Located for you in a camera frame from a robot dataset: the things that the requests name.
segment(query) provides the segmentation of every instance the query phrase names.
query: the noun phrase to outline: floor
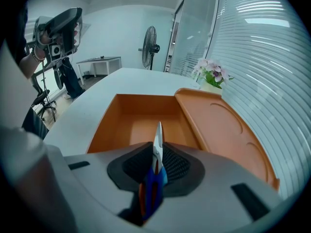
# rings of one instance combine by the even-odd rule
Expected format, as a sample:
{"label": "floor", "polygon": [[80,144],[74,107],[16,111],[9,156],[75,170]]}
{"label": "floor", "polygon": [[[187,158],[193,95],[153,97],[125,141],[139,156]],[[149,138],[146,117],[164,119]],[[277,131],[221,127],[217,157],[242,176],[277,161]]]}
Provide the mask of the floor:
{"label": "floor", "polygon": [[[89,79],[84,78],[84,85],[81,84],[81,81],[79,81],[79,83],[83,89],[88,90],[103,78],[104,77],[90,77]],[[68,109],[68,107],[74,102],[74,100],[72,100],[70,96],[65,92],[61,94],[57,99],[55,99],[55,101],[56,105],[54,103],[52,105],[56,108],[55,119],[57,121],[60,116]],[[47,126],[47,128],[50,130],[55,123],[51,110],[46,110],[44,112],[43,118],[45,126]]]}

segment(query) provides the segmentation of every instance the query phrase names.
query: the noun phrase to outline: white desk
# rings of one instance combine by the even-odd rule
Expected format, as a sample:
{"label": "white desk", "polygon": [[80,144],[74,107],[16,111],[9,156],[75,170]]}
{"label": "white desk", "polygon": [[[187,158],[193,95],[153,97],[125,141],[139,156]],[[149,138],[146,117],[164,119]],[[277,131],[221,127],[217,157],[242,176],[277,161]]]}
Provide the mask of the white desk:
{"label": "white desk", "polygon": [[89,59],[89,60],[83,60],[80,62],[77,62],[78,64],[78,71],[79,71],[79,75],[80,75],[80,79],[81,79],[81,83],[82,85],[84,85],[84,80],[83,80],[83,75],[81,74],[81,69],[80,69],[80,64],[82,63],[89,63],[93,66],[93,71],[94,71],[94,77],[96,77],[96,68],[94,63],[106,63],[107,66],[107,75],[110,74],[110,62],[111,61],[119,61],[119,69],[122,68],[122,63],[121,63],[121,57],[105,57],[103,59],[101,58],[95,58],[95,59]]}
{"label": "white desk", "polygon": [[199,89],[191,78],[144,69],[121,68],[78,97],[44,139],[64,156],[85,154],[107,107],[116,94],[169,95],[182,87]]}

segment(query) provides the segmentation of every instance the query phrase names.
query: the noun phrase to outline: orange container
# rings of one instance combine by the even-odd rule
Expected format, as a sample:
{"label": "orange container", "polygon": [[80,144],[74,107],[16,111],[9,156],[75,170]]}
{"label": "orange container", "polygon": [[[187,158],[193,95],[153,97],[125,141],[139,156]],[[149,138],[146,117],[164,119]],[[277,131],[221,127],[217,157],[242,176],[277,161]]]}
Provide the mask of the orange container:
{"label": "orange container", "polygon": [[153,141],[161,121],[164,141],[218,154],[279,188],[260,142],[220,95],[182,88],[175,96],[117,94],[103,116],[88,153]]}

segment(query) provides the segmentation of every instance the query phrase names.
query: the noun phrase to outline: black chair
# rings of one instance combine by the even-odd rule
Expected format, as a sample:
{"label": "black chair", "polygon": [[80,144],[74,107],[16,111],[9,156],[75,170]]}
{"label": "black chair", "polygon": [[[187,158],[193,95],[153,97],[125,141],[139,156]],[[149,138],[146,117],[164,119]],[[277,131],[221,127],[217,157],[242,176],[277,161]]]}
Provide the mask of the black chair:
{"label": "black chair", "polygon": [[37,98],[33,101],[32,107],[34,107],[35,105],[39,105],[39,104],[42,105],[42,109],[39,111],[38,115],[41,114],[41,119],[42,119],[42,121],[44,121],[44,118],[43,118],[44,112],[47,109],[55,111],[56,108],[52,107],[51,103],[54,103],[56,105],[56,102],[55,101],[50,101],[50,103],[45,102],[44,100],[47,98],[48,94],[50,93],[50,90],[43,91],[41,89],[41,87],[39,86],[37,78],[35,76],[31,77],[31,81],[33,83],[33,87],[38,92]]}

